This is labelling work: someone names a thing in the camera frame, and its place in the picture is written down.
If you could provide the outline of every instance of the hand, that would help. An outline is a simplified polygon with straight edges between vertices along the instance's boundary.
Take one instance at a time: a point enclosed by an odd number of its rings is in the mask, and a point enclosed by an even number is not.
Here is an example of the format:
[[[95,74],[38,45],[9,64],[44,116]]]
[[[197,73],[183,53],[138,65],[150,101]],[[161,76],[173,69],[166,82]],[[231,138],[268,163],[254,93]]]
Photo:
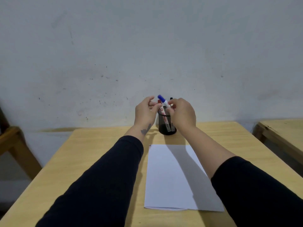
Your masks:
[[[151,100],[154,96],[146,97],[136,106],[134,126],[140,127],[141,133],[146,135],[156,119],[157,111],[162,106],[161,103],[155,103]]]
[[[172,99],[168,102],[174,104],[173,108],[167,108],[171,116],[171,121],[175,127],[182,133],[184,130],[196,127],[196,114],[195,110],[189,102],[185,99]]]

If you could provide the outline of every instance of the black sleeve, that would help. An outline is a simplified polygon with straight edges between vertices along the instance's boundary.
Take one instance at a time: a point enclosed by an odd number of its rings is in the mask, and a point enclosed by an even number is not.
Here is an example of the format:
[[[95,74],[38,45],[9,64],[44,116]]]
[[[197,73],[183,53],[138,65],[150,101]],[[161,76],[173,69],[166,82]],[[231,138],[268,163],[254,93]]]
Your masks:
[[[243,158],[226,160],[211,183],[238,227],[303,226],[303,200]]]
[[[137,138],[121,137],[56,199],[36,226],[124,226],[142,154]]]

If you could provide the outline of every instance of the blue marker cap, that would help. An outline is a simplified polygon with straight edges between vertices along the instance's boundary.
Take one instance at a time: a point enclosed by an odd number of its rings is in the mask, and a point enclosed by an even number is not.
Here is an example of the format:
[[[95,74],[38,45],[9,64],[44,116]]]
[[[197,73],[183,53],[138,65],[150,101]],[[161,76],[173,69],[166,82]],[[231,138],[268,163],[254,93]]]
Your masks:
[[[165,102],[165,99],[161,95],[158,95],[158,99],[160,99],[162,103]]]

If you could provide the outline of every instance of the light wood desk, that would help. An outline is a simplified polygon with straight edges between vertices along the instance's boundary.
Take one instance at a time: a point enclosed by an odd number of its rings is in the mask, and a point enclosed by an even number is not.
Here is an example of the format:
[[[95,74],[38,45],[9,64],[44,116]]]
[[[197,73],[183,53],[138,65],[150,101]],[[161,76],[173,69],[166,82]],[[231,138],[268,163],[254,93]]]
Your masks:
[[[303,178],[236,122],[205,122],[197,126],[215,141],[272,175],[303,198]],[[0,227],[33,227],[55,199],[96,162],[129,127],[78,129],[0,221]],[[143,208],[150,144],[188,144],[180,133],[164,137],[153,126],[144,141],[142,157],[126,226],[235,226],[225,212],[161,211]]]
[[[303,119],[278,119],[260,121],[254,136],[261,142],[269,139],[303,164]]]

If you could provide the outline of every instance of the white wall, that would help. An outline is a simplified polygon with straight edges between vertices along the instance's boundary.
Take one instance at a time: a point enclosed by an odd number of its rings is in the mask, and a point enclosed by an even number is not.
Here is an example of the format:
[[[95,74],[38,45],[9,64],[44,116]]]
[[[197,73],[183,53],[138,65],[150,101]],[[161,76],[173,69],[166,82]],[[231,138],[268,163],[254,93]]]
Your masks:
[[[303,0],[0,0],[0,106],[45,128],[131,125],[148,95],[198,121],[301,117]]]

